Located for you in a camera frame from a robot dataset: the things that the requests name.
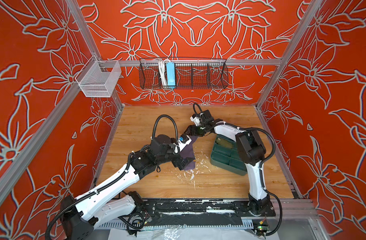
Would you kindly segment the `purple sock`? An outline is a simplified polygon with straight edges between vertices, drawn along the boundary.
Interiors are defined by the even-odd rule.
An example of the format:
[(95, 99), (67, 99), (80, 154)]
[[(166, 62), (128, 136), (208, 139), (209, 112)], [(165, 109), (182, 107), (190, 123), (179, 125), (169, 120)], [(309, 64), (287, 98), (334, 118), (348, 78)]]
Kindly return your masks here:
[(183, 160), (187, 160), (188, 164), (185, 166), (184, 170), (189, 171), (195, 168), (195, 155), (193, 150), (193, 144), (198, 139), (197, 136), (190, 136), (191, 143), (188, 144), (184, 149), (180, 152), (180, 155)]

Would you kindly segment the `green divided tray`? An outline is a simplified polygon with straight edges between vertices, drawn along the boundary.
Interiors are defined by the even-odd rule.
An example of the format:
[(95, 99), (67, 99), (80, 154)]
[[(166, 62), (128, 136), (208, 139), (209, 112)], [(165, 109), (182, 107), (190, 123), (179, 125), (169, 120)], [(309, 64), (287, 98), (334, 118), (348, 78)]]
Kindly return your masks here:
[(245, 176), (247, 174), (247, 169), (245, 163), (238, 155), (236, 142), (223, 135), (217, 135), (216, 138), (218, 137), (228, 139), (230, 142), (232, 141), (233, 149), (224, 148), (214, 142), (210, 155), (210, 163), (231, 173)]

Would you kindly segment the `green striped sock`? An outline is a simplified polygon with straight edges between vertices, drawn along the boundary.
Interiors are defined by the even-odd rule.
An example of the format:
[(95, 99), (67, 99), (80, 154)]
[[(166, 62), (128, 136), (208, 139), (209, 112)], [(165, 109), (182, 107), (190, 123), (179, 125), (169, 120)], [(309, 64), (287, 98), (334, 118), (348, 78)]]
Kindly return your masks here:
[(218, 137), (216, 138), (215, 142), (224, 148), (233, 149), (233, 143), (232, 141), (230, 142), (228, 139)]

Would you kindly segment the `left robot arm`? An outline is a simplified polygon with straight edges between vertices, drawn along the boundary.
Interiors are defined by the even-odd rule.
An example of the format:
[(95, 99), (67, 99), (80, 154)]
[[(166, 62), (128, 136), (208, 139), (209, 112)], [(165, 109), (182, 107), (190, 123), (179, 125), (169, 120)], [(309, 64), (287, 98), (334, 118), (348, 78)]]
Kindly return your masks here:
[(100, 225), (132, 214), (138, 204), (135, 194), (117, 201), (113, 198), (162, 164), (171, 162), (174, 167), (184, 170), (193, 159), (183, 158), (181, 151), (195, 141), (195, 137), (186, 134), (177, 139), (166, 135), (153, 137), (149, 145), (131, 152), (127, 163), (103, 183), (76, 198), (68, 196), (63, 199), (60, 213), (47, 226), (45, 239), (52, 238), (51, 231), (57, 222), (62, 223), (68, 240), (85, 240)]

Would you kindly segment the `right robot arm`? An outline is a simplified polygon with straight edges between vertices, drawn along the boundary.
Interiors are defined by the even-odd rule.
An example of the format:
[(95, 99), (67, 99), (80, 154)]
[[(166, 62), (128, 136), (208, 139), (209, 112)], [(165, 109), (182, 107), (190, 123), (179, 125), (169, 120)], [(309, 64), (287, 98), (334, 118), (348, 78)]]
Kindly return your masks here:
[(275, 153), (273, 137), (261, 128), (243, 128), (221, 119), (214, 119), (206, 110), (194, 113), (185, 134), (203, 137), (208, 133), (225, 136), (236, 142), (239, 158), (244, 162), (249, 180), (249, 211), (260, 216), (272, 207), (270, 193), (265, 186), (263, 165)]

